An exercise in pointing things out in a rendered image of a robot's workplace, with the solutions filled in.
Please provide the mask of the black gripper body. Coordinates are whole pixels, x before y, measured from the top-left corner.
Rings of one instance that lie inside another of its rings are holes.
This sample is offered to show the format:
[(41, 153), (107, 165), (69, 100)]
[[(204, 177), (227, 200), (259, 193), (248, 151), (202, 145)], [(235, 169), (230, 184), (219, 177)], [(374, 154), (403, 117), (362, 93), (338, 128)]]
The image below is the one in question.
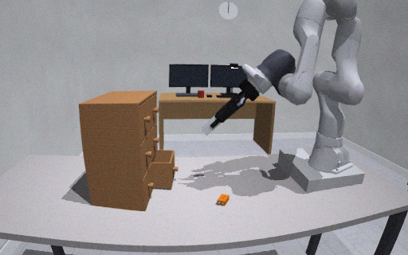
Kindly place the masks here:
[(255, 87), (253, 87), (247, 80), (242, 81), (239, 84), (239, 88), (241, 89), (241, 92), (238, 93), (239, 97), (236, 100), (245, 97), (243, 102), (245, 102), (248, 98), (251, 101), (254, 101), (260, 95), (259, 92), (255, 89)]

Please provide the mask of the orange nine-volt battery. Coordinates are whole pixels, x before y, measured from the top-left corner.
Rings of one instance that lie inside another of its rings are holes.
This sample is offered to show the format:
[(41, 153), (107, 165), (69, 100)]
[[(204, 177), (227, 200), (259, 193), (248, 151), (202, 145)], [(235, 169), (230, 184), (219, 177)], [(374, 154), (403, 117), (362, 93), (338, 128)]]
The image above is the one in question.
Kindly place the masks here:
[(222, 195), (219, 197), (218, 201), (217, 201), (217, 205), (225, 206), (226, 203), (229, 201), (229, 197), (230, 197), (229, 195), (222, 194)]

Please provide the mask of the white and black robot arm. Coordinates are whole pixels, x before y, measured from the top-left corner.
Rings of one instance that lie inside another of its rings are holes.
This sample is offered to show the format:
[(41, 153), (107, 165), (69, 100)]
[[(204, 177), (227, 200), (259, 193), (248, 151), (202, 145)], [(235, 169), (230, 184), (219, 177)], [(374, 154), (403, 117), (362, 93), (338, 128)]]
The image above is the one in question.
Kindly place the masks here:
[[(350, 153), (343, 145), (345, 116), (339, 103), (357, 105), (364, 95), (357, 69), (362, 23), (356, 14), (356, 0), (304, 0), (293, 27), (301, 47), (297, 65), (289, 52), (278, 49), (255, 69), (247, 64), (242, 66), (247, 81), (259, 93), (265, 94), (274, 86), (280, 96), (295, 105), (306, 104), (312, 97), (312, 87), (315, 89), (320, 102), (320, 122), (308, 164), (335, 175), (353, 167)], [(331, 51), (337, 70), (314, 76), (324, 18), (338, 24)]]

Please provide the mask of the brown wooden chest of drawers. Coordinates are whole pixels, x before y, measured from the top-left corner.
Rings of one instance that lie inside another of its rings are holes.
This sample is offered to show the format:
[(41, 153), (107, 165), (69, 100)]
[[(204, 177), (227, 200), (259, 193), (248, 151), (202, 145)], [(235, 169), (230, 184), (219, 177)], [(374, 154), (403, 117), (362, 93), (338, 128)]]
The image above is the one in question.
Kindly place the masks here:
[(154, 94), (157, 107), (157, 91), (108, 92), (79, 104), (92, 206), (146, 211), (140, 144), (147, 134), (140, 142), (139, 105)]

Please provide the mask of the brown wooden drawer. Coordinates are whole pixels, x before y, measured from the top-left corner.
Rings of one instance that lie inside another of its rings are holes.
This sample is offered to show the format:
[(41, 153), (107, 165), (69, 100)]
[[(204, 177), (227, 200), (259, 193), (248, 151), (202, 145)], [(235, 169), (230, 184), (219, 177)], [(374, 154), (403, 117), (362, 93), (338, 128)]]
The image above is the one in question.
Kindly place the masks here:
[(150, 130), (150, 142), (151, 142), (151, 151), (152, 151), (152, 157), (153, 157), (155, 150), (157, 148), (157, 143), (159, 142), (159, 138), (157, 138), (157, 123), (155, 123), (152, 129)]
[(159, 108), (156, 107), (156, 94), (149, 98), (149, 112), (151, 116), (150, 128), (156, 121), (156, 112), (159, 112)]
[[(146, 118), (145, 118), (146, 117)], [(145, 100), (139, 105), (139, 138), (140, 142), (149, 131), (149, 123), (151, 117), (149, 116), (149, 100)]]
[(148, 200), (151, 196), (151, 192), (152, 192), (151, 188), (154, 188), (154, 183), (152, 183), (152, 179), (151, 179), (151, 165), (150, 165), (143, 178), (143, 192), (144, 192), (145, 207), (147, 207)]
[[(142, 175), (144, 176), (147, 167), (151, 161), (152, 151), (150, 151), (150, 135), (146, 135), (142, 143), (140, 144), (140, 153), (141, 153), (141, 165), (142, 165)], [(147, 157), (148, 155), (148, 157)]]
[(151, 161), (154, 188), (172, 188), (175, 172), (178, 171), (178, 167), (175, 167), (173, 160), (174, 153), (173, 150), (156, 150)]

